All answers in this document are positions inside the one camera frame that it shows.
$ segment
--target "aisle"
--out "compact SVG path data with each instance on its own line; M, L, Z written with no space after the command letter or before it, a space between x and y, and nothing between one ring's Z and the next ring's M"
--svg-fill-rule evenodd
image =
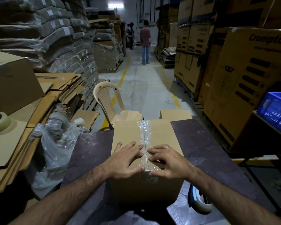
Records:
M99 78L110 79L118 86L126 110L136 110L142 113L145 120L158 119L161 109L190 110L193 118L197 117L188 98L173 82L174 70L164 69L156 60L153 47L150 50L149 64L142 65L141 47L127 50L123 63L116 73L101 73ZM110 95L115 110L120 113L120 107L115 100L114 91ZM101 115L97 118L92 131L106 128L108 123L99 107Z

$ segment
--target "man in pink shirt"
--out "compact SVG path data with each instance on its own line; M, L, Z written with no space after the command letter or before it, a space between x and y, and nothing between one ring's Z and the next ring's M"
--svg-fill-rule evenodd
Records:
M143 21L143 28L140 30L141 39L141 51L143 56L142 64L145 64L145 53L146 53L146 64L149 64L149 52L150 52L150 41L151 32L148 28L149 22L147 20Z

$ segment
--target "plastic crate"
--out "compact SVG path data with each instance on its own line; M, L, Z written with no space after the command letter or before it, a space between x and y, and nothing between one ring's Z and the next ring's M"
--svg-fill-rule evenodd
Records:
M281 92L267 93L257 114L281 131Z

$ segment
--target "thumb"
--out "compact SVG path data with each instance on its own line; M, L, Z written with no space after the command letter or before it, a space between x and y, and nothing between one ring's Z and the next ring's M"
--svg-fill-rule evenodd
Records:
M140 173L144 170L145 170L144 166L138 166L138 167L135 167L135 168L130 168L129 169L129 177L136 174L136 173Z
M169 170L153 170L153 171L150 172L150 175L151 176L170 178L170 171Z

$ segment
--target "wall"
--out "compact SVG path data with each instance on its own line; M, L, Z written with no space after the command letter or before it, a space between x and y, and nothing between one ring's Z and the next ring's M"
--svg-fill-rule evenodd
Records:
M126 22L127 24L133 22L134 26L133 29L135 31L135 40L138 42L140 40L139 38L139 31L140 31L140 23L138 16L139 16L139 4L140 0L90 0L90 6L91 7L97 7L100 11L103 10L111 10L108 8L109 3L123 3L124 8L117 9L117 14L121 16L121 20ZM160 0L156 0L156 7L160 5ZM155 12L155 22L158 19L159 11L154 9L154 0L152 0L152 10L151 10L151 22L154 22L154 12ZM150 0L144 0L144 12L150 13ZM150 16L145 16L145 19L150 22ZM151 30L151 43L157 42L158 37L158 28L157 26L150 27Z

